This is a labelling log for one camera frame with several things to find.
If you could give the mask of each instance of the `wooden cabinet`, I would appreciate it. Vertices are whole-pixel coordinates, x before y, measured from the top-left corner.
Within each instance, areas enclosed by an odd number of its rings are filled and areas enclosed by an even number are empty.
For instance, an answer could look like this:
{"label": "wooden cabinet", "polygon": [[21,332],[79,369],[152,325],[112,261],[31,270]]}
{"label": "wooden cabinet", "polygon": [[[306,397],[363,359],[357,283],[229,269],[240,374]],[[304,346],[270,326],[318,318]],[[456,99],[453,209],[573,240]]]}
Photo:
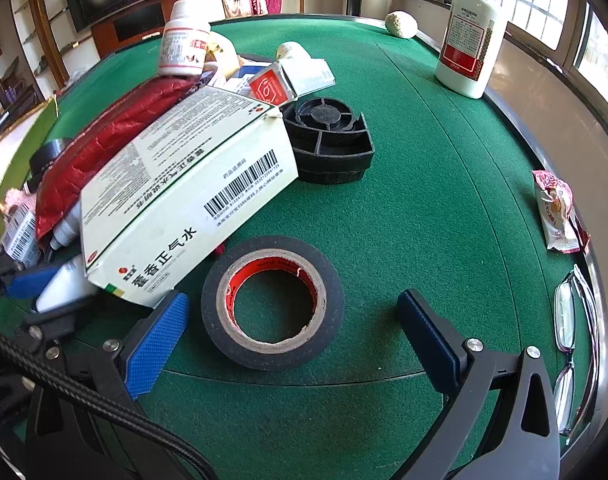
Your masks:
{"label": "wooden cabinet", "polygon": [[158,32],[171,18],[177,0],[143,0],[91,26],[100,58]]}

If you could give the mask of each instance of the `green table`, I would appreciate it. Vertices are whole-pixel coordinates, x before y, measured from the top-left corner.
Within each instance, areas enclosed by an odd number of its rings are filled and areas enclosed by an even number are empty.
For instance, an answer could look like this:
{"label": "green table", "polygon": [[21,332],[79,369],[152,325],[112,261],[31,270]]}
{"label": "green table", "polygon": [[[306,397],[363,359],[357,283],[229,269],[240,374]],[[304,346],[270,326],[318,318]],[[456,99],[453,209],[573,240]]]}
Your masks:
{"label": "green table", "polygon": [[[148,416],[200,449],[223,479],[312,473],[327,480],[387,479],[442,408],[395,320],[396,298],[411,287],[488,348],[519,352],[536,345],[554,381],[565,357],[555,346],[552,298],[575,259],[546,250],[530,174],[538,165],[492,108],[441,86],[433,76],[436,55],[424,43],[372,25],[268,19],[213,30],[238,52],[273,57],[279,44],[298,41],[324,57],[337,85],[320,94],[364,113],[376,153],[359,182],[294,182],[229,242],[288,235],[330,259],[342,280],[346,314],[328,349],[281,372],[229,361],[202,325],[200,292],[212,260],[204,261],[179,286],[191,299],[190,325],[152,393],[140,397]],[[96,66],[61,100],[48,138],[74,136],[152,76],[158,49],[159,41],[139,44]],[[265,340],[297,330],[306,322],[306,305],[295,287],[275,273],[252,278],[236,301],[241,326]],[[70,345],[74,349],[124,336],[149,313],[117,298],[104,300]],[[293,309],[285,312],[285,302]],[[6,332],[28,307],[16,303],[19,308],[0,300]],[[580,378],[589,361],[581,314]],[[580,394],[584,385],[577,383]],[[484,420],[460,464],[483,430]]]}

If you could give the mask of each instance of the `metal screw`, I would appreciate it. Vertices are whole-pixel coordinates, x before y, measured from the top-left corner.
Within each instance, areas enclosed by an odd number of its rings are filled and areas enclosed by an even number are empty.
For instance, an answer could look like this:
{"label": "metal screw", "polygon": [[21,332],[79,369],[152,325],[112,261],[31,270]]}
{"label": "metal screw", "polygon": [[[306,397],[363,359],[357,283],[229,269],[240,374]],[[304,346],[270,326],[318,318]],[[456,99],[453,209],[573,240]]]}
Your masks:
{"label": "metal screw", "polygon": [[46,351],[47,359],[57,359],[60,357],[60,349],[57,346],[52,346]]}
{"label": "metal screw", "polygon": [[28,335],[33,339],[42,339],[42,329],[38,326],[28,327]]}
{"label": "metal screw", "polygon": [[105,352],[115,352],[120,347],[120,342],[117,339],[107,339],[102,345]]}
{"label": "metal screw", "polygon": [[540,349],[536,346],[527,346],[526,353],[533,359],[538,359],[542,355],[542,352],[540,352]]}
{"label": "metal screw", "polygon": [[35,383],[27,377],[22,377],[22,384],[30,392],[32,392],[35,388]]}
{"label": "metal screw", "polygon": [[479,339],[475,339],[474,337],[466,341],[466,346],[469,350],[473,352],[481,352],[484,349],[484,345],[482,344],[482,342]]}

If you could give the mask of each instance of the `blue gripper pad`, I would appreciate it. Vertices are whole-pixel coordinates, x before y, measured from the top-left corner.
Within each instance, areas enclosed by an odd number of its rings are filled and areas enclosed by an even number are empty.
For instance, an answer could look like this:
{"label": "blue gripper pad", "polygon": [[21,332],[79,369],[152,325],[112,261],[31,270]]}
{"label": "blue gripper pad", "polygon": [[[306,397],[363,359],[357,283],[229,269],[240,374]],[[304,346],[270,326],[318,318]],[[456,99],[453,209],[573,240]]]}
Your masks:
{"label": "blue gripper pad", "polygon": [[120,372],[133,400],[148,394],[188,323],[188,296],[171,290],[124,338]]}
{"label": "blue gripper pad", "polygon": [[399,295],[398,319],[433,388],[441,394],[455,395],[466,370],[464,338],[416,290]]}
{"label": "blue gripper pad", "polygon": [[5,277],[3,281],[6,283],[6,294],[18,300],[35,298],[44,291],[60,267],[61,265],[37,266]]}

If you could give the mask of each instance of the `eyeglasses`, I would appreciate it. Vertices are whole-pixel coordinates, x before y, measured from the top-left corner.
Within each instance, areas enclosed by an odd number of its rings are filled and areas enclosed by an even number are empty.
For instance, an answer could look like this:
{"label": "eyeglasses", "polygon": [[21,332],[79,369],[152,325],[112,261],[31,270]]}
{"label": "eyeglasses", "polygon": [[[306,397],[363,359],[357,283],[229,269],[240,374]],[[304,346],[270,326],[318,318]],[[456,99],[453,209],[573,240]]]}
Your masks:
{"label": "eyeglasses", "polygon": [[[589,377],[584,395],[579,407],[572,413],[575,393],[575,363],[573,353],[575,350],[575,298],[578,297],[584,307],[591,337],[591,363]],[[566,365],[558,375],[555,383],[554,402],[558,419],[558,430],[570,442],[582,426],[590,400],[597,387],[598,378],[598,332],[597,314],[593,293],[588,282],[575,265],[567,274],[564,281],[555,290],[555,341],[558,349],[566,354]]]}

